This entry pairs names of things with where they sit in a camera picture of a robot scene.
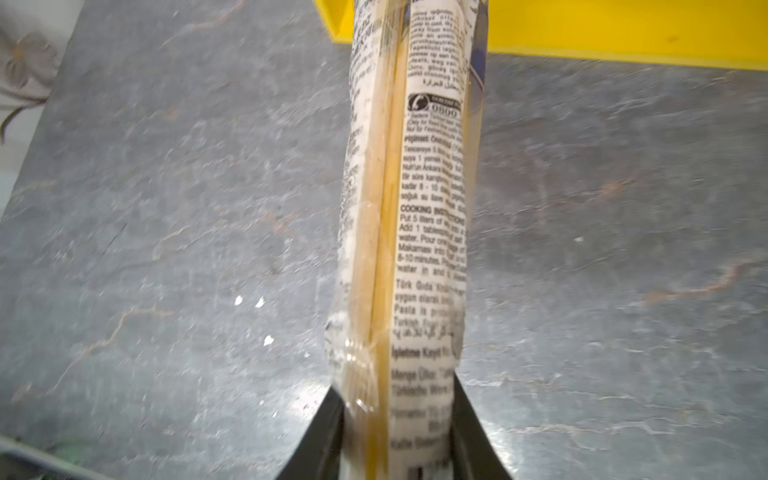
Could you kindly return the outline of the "clear white spaghetti bag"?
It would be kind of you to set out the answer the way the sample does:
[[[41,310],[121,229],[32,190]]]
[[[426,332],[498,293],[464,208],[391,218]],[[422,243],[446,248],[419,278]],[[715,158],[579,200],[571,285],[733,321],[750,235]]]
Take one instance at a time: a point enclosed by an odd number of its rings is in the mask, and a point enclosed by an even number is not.
[[[344,479],[447,479],[484,109],[484,1],[358,1],[326,326]]]

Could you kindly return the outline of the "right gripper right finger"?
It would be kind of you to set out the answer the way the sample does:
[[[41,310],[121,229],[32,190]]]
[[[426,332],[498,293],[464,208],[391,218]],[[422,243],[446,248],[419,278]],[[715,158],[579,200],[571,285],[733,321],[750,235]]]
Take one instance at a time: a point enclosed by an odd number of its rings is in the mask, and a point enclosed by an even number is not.
[[[494,451],[457,375],[450,435],[454,480],[513,479]]]

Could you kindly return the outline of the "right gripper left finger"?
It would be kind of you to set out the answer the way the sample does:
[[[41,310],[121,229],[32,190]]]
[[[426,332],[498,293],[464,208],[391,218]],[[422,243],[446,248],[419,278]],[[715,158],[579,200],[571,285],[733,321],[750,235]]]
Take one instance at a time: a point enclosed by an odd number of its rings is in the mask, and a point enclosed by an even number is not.
[[[345,404],[331,387],[276,480],[337,480],[344,416]]]

